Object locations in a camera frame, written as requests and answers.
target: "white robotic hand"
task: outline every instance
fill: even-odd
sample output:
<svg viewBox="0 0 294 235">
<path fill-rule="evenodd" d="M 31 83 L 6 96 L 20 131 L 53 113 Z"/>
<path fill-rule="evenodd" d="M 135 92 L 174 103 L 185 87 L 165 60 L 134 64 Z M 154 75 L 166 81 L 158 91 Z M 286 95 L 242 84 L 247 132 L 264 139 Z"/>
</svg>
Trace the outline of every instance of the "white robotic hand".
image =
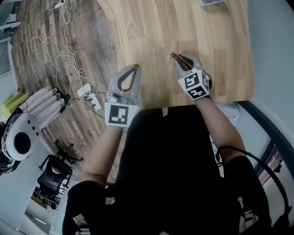
<svg viewBox="0 0 294 235">
<path fill-rule="evenodd" d="M 130 87 L 123 89 L 123 81 L 132 73 Z M 137 97 L 139 94 L 140 78 L 141 68 L 137 64 L 120 70 L 112 77 L 105 102 L 105 124 L 107 126 L 122 128 L 130 126 L 139 107 Z"/>
<path fill-rule="evenodd" d="M 178 82 L 186 94 L 192 100 L 209 96 L 212 87 L 211 75 L 204 71 L 200 61 L 193 56 L 175 53 L 171 53 L 171 57 L 176 61 L 179 72 Z"/>
</svg>

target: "wooden table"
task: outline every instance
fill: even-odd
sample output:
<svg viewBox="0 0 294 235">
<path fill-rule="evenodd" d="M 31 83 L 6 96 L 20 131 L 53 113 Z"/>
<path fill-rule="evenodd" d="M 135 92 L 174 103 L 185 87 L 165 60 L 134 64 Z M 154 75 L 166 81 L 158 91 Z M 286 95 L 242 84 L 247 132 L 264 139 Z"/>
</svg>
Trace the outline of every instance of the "wooden table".
<svg viewBox="0 0 294 235">
<path fill-rule="evenodd" d="M 200 8 L 194 0 L 97 0 L 114 32 L 118 68 L 142 68 L 142 108 L 189 105 L 170 52 L 200 59 L 212 75 L 215 102 L 254 93 L 247 0 Z"/>
</svg>

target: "white cable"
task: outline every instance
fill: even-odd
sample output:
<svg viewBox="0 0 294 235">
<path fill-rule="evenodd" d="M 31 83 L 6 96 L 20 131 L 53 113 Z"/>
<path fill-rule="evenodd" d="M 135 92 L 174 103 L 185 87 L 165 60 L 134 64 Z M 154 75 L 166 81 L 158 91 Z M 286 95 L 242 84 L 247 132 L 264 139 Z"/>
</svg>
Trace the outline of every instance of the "white cable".
<svg viewBox="0 0 294 235">
<path fill-rule="evenodd" d="M 70 80 L 70 87 L 69 87 L 69 93 L 68 93 L 68 94 L 70 95 L 70 93 L 71 93 L 71 88 L 72 88 L 72 83 L 73 83 L 73 82 L 72 82 L 72 78 L 71 78 L 70 73 L 69 73 L 69 67 L 72 66 L 72 67 L 75 69 L 75 71 L 76 71 L 76 73 L 78 74 L 78 76 L 79 76 L 79 82 L 80 82 L 80 84 L 81 84 L 81 87 L 83 87 L 83 79 L 84 79 L 84 78 L 85 78 L 85 79 L 88 79 L 88 80 L 90 81 L 91 86 L 92 86 L 92 84 L 94 84 L 94 83 L 99 83 L 99 88 L 98 88 L 97 92 L 95 93 L 95 95 L 97 95 L 98 91 L 99 91 L 100 88 L 101 88 L 101 83 L 100 83 L 99 81 L 94 81 L 94 82 L 92 82 L 90 78 L 87 78 L 87 77 L 81 75 L 81 73 L 84 73 L 84 72 L 85 72 L 85 69 L 84 69 L 84 68 L 79 69 L 79 67 L 78 67 L 78 65 L 77 65 L 77 62 L 76 62 L 76 60 L 75 60 L 75 58 L 74 58 L 74 56 L 77 55 L 78 52 L 77 52 L 77 51 L 72 52 L 72 51 L 68 48 L 68 39 L 67 39 L 67 37 L 66 37 L 66 29 L 67 29 L 67 25 L 70 24 L 70 21 L 66 21 L 66 19 L 65 19 L 65 12 L 66 12 L 66 9 L 67 9 L 67 6 L 68 6 L 68 1 L 69 1 L 69 0 L 67 0 L 67 2 L 66 2 L 65 10 L 64 10 L 64 13 L 63 13 L 63 19 L 64 19 L 64 22 L 65 22 L 64 38 L 65 38 L 65 41 L 66 41 L 66 48 L 67 48 L 67 50 L 69 51 L 69 53 L 70 53 L 71 55 L 61 55 L 60 50 L 59 50 L 59 48 L 58 48 L 58 44 L 57 44 L 57 42 L 56 42 L 55 40 L 53 40 L 52 38 L 50 38 L 50 37 L 45 38 L 45 40 L 42 40 L 42 38 L 40 38 L 40 37 L 33 37 L 33 38 L 31 39 L 31 50 L 32 50 L 32 51 L 35 51 L 35 50 L 37 50 L 42 44 L 45 44 L 45 46 L 46 46 L 46 50 L 47 50 L 47 53 L 48 53 L 48 55 L 49 55 L 49 57 L 50 57 L 50 59 L 51 59 L 51 62 L 52 62 L 52 64 L 53 64 L 55 70 L 56 70 L 56 83 L 57 83 L 57 87 L 59 88 L 59 90 L 60 90 L 63 94 L 65 94 L 65 93 L 62 91 L 62 89 L 59 87 L 59 85 L 58 85 L 57 67 L 55 66 L 55 64 L 54 64 L 54 62 L 53 62 L 53 59 L 52 59 L 52 57 L 51 57 L 51 54 L 50 54 L 50 52 L 49 52 L 49 50 L 48 50 L 47 43 L 45 42 L 46 40 L 50 39 L 52 42 L 54 42 L 54 43 L 56 44 L 56 48 L 57 48 L 57 51 L 58 51 L 59 56 L 61 56 L 61 57 L 71 57 L 71 58 L 73 59 L 73 62 L 70 63 L 70 64 L 68 65 L 68 77 L 69 77 L 69 80 Z M 49 9 L 49 7 L 50 7 L 51 4 L 54 4 L 54 3 L 57 3 L 57 2 L 59 2 L 59 1 L 55 1 L 55 2 L 50 3 L 49 6 L 48 6 L 48 9 L 47 9 L 47 10 L 49 10 L 49 11 L 54 10 L 55 8 L 53 8 L 53 9 Z M 35 49 L 33 49 L 33 47 L 32 47 L 32 40 L 33 40 L 33 39 L 40 39 L 40 41 L 41 41 L 41 43 L 40 43 Z"/>
</svg>

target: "black office chair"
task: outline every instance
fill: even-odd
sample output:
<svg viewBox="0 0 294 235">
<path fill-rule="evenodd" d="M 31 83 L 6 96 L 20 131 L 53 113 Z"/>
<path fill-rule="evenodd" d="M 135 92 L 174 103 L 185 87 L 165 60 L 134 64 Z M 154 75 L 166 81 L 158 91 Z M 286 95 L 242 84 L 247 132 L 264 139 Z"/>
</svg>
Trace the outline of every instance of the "black office chair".
<svg viewBox="0 0 294 235">
<path fill-rule="evenodd" d="M 68 160 L 71 164 L 74 164 L 74 161 L 81 162 L 84 160 L 82 157 L 80 159 L 77 159 L 77 158 L 72 157 L 68 154 L 68 151 L 74 146 L 73 143 L 70 144 L 67 151 L 63 151 L 63 149 L 59 146 L 59 140 L 56 140 L 55 144 L 56 144 L 57 148 L 59 149 L 57 156 L 62 157 L 63 161 Z"/>
<path fill-rule="evenodd" d="M 59 194 L 59 189 L 63 184 L 62 182 L 67 179 L 67 182 L 66 184 L 63 184 L 63 187 L 68 188 L 68 183 L 73 174 L 73 170 L 62 159 L 54 155 L 48 155 L 39 167 L 41 170 L 43 170 L 43 166 L 47 160 L 48 163 L 46 169 L 37 180 L 40 184 L 40 188 L 36 193 L 47 201 L 53 203 L 55 207 L 55 205 L 59 204 L 57 196 Z"/>
</svg>

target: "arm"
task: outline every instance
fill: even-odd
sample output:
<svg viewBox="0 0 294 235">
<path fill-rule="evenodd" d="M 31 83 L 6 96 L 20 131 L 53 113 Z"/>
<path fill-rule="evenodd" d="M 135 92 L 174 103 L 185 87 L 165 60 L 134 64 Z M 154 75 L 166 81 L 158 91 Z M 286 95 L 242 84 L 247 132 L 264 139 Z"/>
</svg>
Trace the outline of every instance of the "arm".
<svg viewBox="0 0 294 235">
<path fill-rule="evenodd" d="M 207 129 L 217 148 L 231 146 L 245 150 L 240 134 L 211 99 L 204 97 L 196 100 L 195 104 L 201 112 Z M 224 165 L 237 156 L 240 156 L 240 152 L 235 150 L 224 149 L 221 151 L 221 158 Z"/>
<path fill-rule="evenodd" d="M 86 158 L 82 181 L 95 181 L 105 187 L 108 175 L 119 148 L 122 128 L 107 126 Z"/>
</svg>

